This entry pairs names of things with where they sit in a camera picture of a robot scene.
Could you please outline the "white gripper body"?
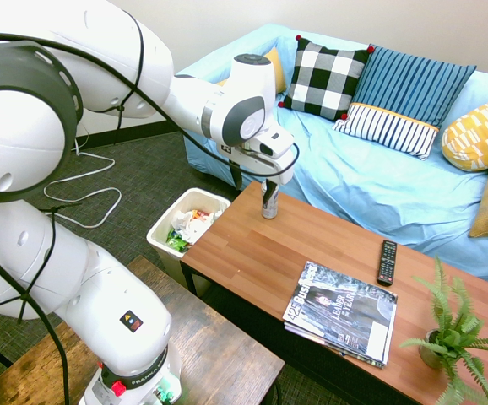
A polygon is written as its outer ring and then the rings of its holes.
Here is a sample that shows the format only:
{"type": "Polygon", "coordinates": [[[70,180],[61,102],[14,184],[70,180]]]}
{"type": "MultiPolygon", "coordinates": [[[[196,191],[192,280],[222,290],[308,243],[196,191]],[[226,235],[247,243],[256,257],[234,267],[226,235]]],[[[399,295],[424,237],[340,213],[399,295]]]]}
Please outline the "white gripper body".
{"type": "Polygon", "coordinates": [[[241,167],[241,173],[263,177],[278,185],[287,184],[293,176],[293,166],[299,158],[299,148],[293,144],[275,158],[254,148],[226,147],[226,158],[241,167]]]}

